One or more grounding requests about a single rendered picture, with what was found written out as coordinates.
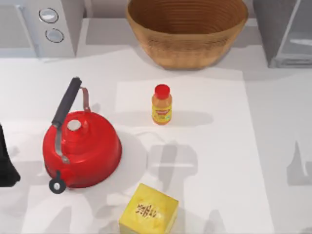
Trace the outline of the small microwave knob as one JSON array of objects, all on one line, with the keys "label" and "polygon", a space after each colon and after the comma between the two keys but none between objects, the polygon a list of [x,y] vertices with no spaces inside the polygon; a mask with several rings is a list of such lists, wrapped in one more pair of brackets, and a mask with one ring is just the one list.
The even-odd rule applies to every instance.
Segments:
[{"label": "small microwave knob", "polygon": [[64,34],[56,28],[46,30],[45,37],[52,43],[61,43],[64,40]]}]

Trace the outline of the pale microwave oven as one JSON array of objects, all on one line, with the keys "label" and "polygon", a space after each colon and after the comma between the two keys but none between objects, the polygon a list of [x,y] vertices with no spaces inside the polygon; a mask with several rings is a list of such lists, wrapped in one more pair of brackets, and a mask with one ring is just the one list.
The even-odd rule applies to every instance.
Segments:
[{"label": "pale microwave oven", "polygon": [[[39,19],[45,8],[57,11],[57,22]],[[0,58],[74,58],[84,14],[84,0],[0,0]],[[64,34],[61,43],[46,39],[52,28]]]}]

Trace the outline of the woven brown basket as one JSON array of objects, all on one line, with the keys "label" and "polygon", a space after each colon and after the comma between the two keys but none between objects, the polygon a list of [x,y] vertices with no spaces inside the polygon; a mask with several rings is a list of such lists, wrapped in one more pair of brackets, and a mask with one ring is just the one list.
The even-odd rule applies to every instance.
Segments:
[{"label": "woven brown basket", "polygon": [[172,70],[216,63],[248,19],[243,0],[128,0],[125,13],[145,53]]}]

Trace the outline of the orange bottle with red cap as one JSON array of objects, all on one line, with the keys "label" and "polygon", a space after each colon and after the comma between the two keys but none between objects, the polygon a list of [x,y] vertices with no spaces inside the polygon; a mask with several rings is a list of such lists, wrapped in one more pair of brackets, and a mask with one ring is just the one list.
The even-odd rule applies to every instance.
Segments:
[{"label": "orange bottle with red cap", "polygon": [[152,96],[152,119],[156,124],[165,125],[172,117],[172,96],[170,87],[159,84],[154,88]]}]

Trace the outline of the yellow box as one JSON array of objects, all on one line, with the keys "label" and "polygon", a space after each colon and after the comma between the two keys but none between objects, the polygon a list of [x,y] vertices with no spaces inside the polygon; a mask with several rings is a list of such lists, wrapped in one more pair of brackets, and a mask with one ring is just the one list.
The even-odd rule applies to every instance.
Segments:
[{"label": "yellow box", "polygon": [[120,234],[170,234],[179,201],[139,184],[119,219]]}]

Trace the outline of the large microwave knob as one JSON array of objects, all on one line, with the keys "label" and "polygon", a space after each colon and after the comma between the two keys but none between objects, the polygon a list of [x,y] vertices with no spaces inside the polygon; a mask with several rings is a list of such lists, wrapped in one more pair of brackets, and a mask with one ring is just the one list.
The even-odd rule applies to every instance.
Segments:
[{"label": "large microwave knob", "polygon": [[59,19],[57,11],[53,8],[45,8],[39,10],[39,19],[45,23],[55,23]]}]

